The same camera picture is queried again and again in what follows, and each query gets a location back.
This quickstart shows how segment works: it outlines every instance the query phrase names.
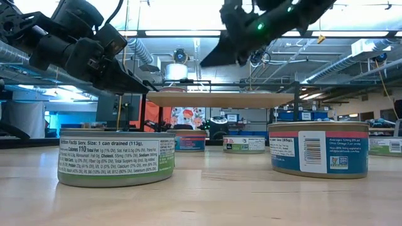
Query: barcode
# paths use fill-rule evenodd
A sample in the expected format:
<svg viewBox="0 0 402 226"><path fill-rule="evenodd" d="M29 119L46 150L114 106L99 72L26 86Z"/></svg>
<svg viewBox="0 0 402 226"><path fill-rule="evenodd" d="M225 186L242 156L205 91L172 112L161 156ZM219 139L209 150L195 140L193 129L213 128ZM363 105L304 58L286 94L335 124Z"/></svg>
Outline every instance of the barcode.
<svg viewBox="0 0 402 226"><path fill-rule="evenodd" d="M305 138L304 160L306 164L321 164L321 145L319 138Z"/></svg>
<svg viewBox="0 0 402 226"><path fill-rule="evenodd" d="M389 152L401 152L401 144L399 143L399 141L389 142Z"/></svg>

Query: label logo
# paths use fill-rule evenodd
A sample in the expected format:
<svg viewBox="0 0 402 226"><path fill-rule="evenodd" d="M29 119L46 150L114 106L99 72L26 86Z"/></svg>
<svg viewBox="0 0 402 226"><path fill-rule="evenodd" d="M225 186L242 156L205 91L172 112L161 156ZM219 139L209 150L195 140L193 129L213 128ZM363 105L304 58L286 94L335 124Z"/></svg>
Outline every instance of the label logo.
<svg viewBox="0 0 402 226"><path fill-rule="evenodd" d="M348 160L347 156L331 156L330 169L332 170L347 170Z"/></svg>

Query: blue wall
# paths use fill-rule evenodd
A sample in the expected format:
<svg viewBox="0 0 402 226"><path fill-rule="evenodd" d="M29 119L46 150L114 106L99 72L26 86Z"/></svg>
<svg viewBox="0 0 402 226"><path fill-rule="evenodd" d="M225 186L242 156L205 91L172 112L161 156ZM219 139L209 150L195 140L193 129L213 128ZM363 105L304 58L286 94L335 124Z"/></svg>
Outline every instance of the blue wall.
<svg viewBox="0 0 402 226"><path fill-rule="evenodd" d="M96 112L57 112L50 116L50 129L60 132L62 124L81 124L84 122L96 122Z"/></svg>

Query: poster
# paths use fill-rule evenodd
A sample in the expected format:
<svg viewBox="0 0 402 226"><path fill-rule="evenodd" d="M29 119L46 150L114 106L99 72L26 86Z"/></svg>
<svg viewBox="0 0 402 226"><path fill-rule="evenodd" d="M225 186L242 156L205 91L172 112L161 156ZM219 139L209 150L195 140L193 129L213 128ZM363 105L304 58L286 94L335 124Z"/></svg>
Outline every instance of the poster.
<svg viewBox="0 0 402 226"><path fill-rule="evenodd" d="M205 107L174 107L171 110L170 124L191 125L193 129L205 122Z"/></svg>

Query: wooden tray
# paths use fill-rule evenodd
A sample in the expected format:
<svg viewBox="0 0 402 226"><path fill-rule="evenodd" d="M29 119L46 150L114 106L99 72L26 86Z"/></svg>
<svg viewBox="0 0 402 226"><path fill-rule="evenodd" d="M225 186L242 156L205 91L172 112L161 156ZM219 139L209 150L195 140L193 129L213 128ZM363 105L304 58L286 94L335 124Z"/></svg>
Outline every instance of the wooden tray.
<svg viewBox="0 0 402 226"><path fill-rule="evenodd" d="M160 107L272 108L292 101L294 95L150 92L146 97Z"/></svg>

